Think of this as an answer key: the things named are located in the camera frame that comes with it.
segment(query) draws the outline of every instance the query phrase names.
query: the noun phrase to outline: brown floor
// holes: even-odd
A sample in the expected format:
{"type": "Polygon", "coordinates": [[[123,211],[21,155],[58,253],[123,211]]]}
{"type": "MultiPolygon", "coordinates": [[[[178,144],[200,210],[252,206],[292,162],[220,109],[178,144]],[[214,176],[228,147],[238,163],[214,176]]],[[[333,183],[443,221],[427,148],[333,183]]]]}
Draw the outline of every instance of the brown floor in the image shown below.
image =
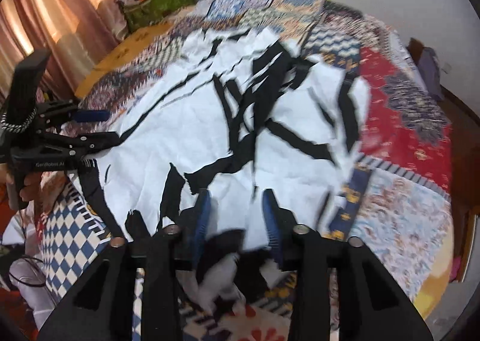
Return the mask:
{"type": "Polygon", "coordinates": [[[452,122],[454,254],[462,255],[467,213],[480,205],[480,126],[447,98],[439,106],[452,122]]]}

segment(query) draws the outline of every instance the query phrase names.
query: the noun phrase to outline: bed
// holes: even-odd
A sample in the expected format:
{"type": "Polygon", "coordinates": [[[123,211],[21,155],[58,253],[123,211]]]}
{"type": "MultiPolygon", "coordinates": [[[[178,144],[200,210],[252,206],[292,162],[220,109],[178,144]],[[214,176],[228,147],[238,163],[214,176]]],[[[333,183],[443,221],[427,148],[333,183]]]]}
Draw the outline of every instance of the bed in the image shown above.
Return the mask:
{"type": "MultiPolygon", "coordinates": [[[[198,29],[268,26],[325,63],[362,76],[371,101],[358,162],[374,171],[350,235],[361,237],[426,318],[440,301],[452,264],[450,123],[430,97],[397,33],[372,16],[330,0],[202,0],[166,23],[142,28],[95,66],[78,88],[81,106],[108,109],[95,125],[69,124],[70,136],[105,131],[132,110],[198,29]]],[[[110,240],[103,221],[62,173],[45,174],[37,225],[46,285],[59,301],[110,240]]],[[[137,271],[133,339],[141,334],[142,270],[137,271]]],[[[287,337],[295,273],[220,320],[187,299],[184,339],[281,341],[287,337]]],[[[338,291],[331,275],[332,339],[338,291]]]]}

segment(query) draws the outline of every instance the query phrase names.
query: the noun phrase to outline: silver screw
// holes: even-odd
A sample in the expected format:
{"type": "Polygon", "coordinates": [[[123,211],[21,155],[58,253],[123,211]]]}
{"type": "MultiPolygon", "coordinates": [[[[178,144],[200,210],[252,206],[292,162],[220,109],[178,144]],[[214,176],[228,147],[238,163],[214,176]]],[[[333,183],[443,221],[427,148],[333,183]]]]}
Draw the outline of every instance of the silver screw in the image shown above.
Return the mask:
{"type": "Polygon", "coordinates": [[[163,231],[168,235],[178,234],[180,232],[180,227],[177,225],[168,225],[163,228],[163,231]]]}
{"type": "Polygon", "coordinates": [[[359,237],[350,237],[349,244],[350,246],[353,246],[353,247],[362,247],[363,240],[361,240],[359,237]]]}
{"type": "Polygon", "coordinates": [[[125,244],[125,238],[114,237],[110,240],[110,246],[112,247],[121,247],[125,244]]]}
{"type": "Polygon", "coordinates": [[[293,228],[293,232],[295,234],[300,234],[300,235],[306,234],[309,231],[310,231],[310,228],[306,225],[297,225],[297,226],[294,226],[293,228]]]}

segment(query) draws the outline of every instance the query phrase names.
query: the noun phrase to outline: green basket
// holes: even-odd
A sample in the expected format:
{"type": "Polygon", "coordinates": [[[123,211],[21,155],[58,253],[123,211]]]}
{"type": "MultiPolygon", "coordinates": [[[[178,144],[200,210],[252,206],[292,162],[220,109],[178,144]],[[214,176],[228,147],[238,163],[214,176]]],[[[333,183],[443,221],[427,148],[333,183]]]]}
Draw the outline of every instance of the green basket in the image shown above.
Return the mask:
{"type": "Polygon", "coordinates": [[[170,13],[193,4],[195,0],[145,0],[137,5],[124,6],[123,14],[130,33],[133,33],[141,27],[157,24],[170,13]]]}

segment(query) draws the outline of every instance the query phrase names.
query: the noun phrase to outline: person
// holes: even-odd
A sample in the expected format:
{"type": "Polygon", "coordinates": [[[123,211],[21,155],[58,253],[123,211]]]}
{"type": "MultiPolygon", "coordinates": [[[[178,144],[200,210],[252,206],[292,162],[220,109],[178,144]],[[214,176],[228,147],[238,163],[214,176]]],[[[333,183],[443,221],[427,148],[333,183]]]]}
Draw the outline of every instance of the person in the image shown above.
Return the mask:
{"type": "MultiPolygon", "coordinates": [[[[29,202],[38,198],[42,172],[33,172],[25,177],[25,187],[20,190],[23,201],[29,202]]],[[[0,164],[0,184],[13,184],[14,179],[8,170],[7,164],[0,164]]]]}

